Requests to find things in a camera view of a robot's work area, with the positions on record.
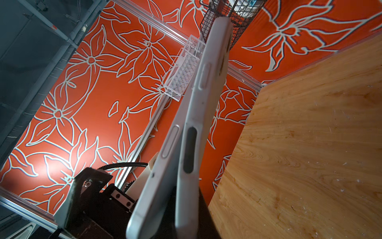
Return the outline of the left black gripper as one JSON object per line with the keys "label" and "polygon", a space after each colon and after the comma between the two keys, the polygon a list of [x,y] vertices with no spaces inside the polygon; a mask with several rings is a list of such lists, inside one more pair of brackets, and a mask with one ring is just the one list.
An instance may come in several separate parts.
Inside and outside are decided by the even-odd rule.
{"label": "left black gripper", "polygon": [[124,239],[137,201],[111,179],[103,170],[81,171],[54,214],[58,228],[74,239]]}

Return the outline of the black phone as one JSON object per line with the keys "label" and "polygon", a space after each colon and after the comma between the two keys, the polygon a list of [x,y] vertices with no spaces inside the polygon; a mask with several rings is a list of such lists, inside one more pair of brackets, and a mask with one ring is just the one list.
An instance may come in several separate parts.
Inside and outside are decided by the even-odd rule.
{"label": "black phone", "polygon": [[175,228],[176,187],[183,130],[195,78],[187,89],[128,222],[128,239],[179,239]]}

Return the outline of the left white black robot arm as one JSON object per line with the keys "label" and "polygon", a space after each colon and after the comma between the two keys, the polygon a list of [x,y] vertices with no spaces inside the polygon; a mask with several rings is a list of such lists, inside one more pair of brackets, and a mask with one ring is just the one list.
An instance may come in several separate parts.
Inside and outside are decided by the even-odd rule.
{"label": "left white black robot arm", "polygon": [[137,200],[126,194],[132,182],[122,190],[109,184],[112,175],[108,170],[147,166],[122,162],[83,169],[74,177],[66,199],[54,214],[57,230],[50,238],[66,233],[74,239],[124,239]]}

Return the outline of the light blue box in basket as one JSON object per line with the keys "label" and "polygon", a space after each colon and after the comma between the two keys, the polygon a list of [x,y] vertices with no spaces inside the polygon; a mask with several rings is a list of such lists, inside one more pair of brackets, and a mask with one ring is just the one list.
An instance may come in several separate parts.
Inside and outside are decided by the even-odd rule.
{"label": "light blue box in basket", "polygon": [[264,6],[266,1],[261,0],[229,0],[234,11],[243,18],[254,17]]}

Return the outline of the clear plastic wall bin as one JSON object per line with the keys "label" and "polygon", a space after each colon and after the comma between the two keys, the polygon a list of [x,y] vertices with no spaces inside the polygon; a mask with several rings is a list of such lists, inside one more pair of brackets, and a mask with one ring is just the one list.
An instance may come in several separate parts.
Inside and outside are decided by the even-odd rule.
{"label": "clear plastic wall bin", "polygon": [[203,41],[191,35],[180,49],[176,60],[165,75],[165,82],[161,90],[165,104],[170,99],[180,101],[198,68],[205,47],[206,44]]}

